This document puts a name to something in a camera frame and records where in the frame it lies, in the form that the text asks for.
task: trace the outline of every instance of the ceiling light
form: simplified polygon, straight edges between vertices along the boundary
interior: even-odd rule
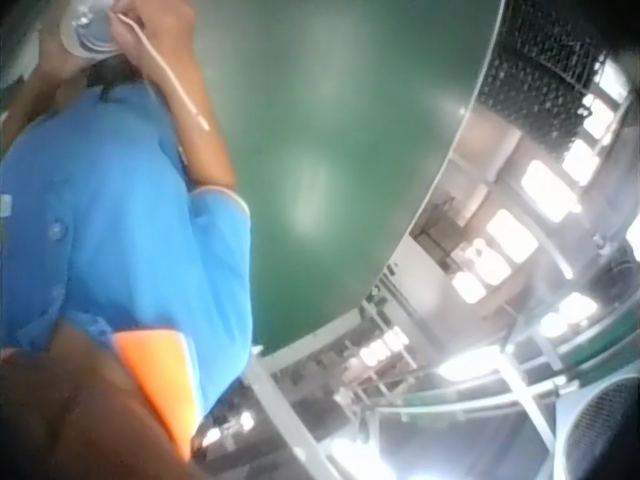
[[[540,320],[540,333],[547,338],[556,338],[567,331],[567,322],[556,312]]]
[[[331,442],[331,455],[356,480],[397,480],[370,445],[337,438]]]
[[[627,242],[629,242],[629,245],[633,248],[636,260],[640,262],[640,215],[638,215],[629,227],[629,230],[627,230]]]
[[[627,82],[620,67],[611,59],[608,59],[604,64],[602,76],[598,83],[618,103],[622,103],[629,93],[629,82]]]
[[[469,272],[456,273],[451,280],[451,284],[467,303],[476,303],[487,294],[487,290],[482,283],[480,283],[480,280]]]
[[[594,99],[589,108],[591,108],[591,115],[585,119],[583,126],[587,132],[593,135],[593,138],[600,140],[607,133],[615,114],[599,98]]]
[[[217,442],[222,438],[222,432],[219,428],[212,428],[209,430],[202,439],[202,448],[208,447],[212,443]]]
[[[242,412],[240,415],[240,425],[242,425],[242,429],[245,432],[251,430],[256,424],[256,421],[253,419],[253,415],[251,412]]]
[[[360,359],[367,367],[375,367],[378,364],[375,353],[369,347],[364,347],[360,350]]]
[[[596,302],[577,292],[565,298],[558,307],[560,316],[569,323],[578,323],[591,316],[597,309]]]
[[[600,158],[593,154],[589,145],[583,140],[577,139],[565,155],[562,168],[578,185],[584,187],[591,180],[599,164]]]
[[[568,379],[566,375],[560,375],[559,377],[556,377],[556,379],[554,380],[554,383],[559,387],[561,387],[562,385],[566,385],[567,382],[568,382]]]
[[[497,345],[463,353],[438,367],[438,373],[447,380],[462,382],[482,377],[496,369],[500,348]]]
[[[514,262],[522,263],[538,248],[538,241],[507,210],[499,210],[487,224],[487,232]]]
[[[544,163],[533,160],[520,182],[522,188],[549,220],[558,223],[569,213],[578,198]]]

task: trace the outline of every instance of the bright window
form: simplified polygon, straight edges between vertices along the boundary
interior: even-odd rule
[[[482,377],[494,371],[500,357],[496,345],[465,352],[438,367],[438,373],[447,380],[463,382]]]
[[[476,303],[487,294],[487,290],[473,273],[458,272],[451,280],[451,284],[467,303]]]
[[[577,206],[578,199],[571,189],[539,160],[531,162],[520,183],[552,222],[559,222]]]
[[[487,224],[487,232],[514,262],[524,262],[538,248],[531,232],[506,210],[496,213]]]
[[[551,312],[540,320],[540,333],[547,338],[556,338],[567,331],[567,322],[557,312]]]
[[[578,139],[573,142],[571,148],[564,157],[562,168],[573,178],[578,185],[584,187],[593,173],[598,168],[600,158],[593,154],[593,150],[589,148],[582,140]]]
[[[634,222],[627,230],[627,241],[633,248],[633,253],[636,259],[640,262],[640,215],[634,220]]]
[[[591,104],[591,115],[584,121],[584,128],[596,140],[600,140],[614,116],[613,111],[602,100],[595,98]]]
[[[578,323],[593,315],[598,304],[581,293],[574,292],[559,305],[560,316],[569,323]]]
[[[627,93],[629,93],[629,82],[627,82],[622,70],[611,59],[605,63],[598,83],[618,103],[622,103]]]
[[[489,285],[498,285],[511,275],[511,267],[507,261],[481,238],[473,242],[465,255],[473,261],[476,272]]]

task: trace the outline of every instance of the dark skin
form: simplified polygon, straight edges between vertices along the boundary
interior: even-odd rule
[[[0,409],[53,478],[205,478],[178,455],[117,357],[61,322],[48,352],[0,363]]]

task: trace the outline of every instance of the shirt button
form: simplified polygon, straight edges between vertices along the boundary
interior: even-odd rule
[[[65,233],[64,225],[60,222],[55,222],[49,227],[49,238],[53,241],[61,240]]]

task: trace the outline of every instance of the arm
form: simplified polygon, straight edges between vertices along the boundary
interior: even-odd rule
[[[116,4],[115,12],[140,18],[144,35],[164,60],[202,115],[203,128],[189,111],[166,71],[134,29],[111,14],[111,31],[127,58],[160,87],[169,104],[191,180],[199,186],[234,188],[233,166],[207,94],[193,48],[196,14],[188,0],[133,0]]]
[[[160,84],[175,120],[178,138],[187,160],[191,180],[200,186],[234,189],[235,173],[227,147],[213,114],[202,71],[195,58],[183,60],[184,66],[174,70],[176,77],[200,114],[209,124],[205,130],[168,82]]]

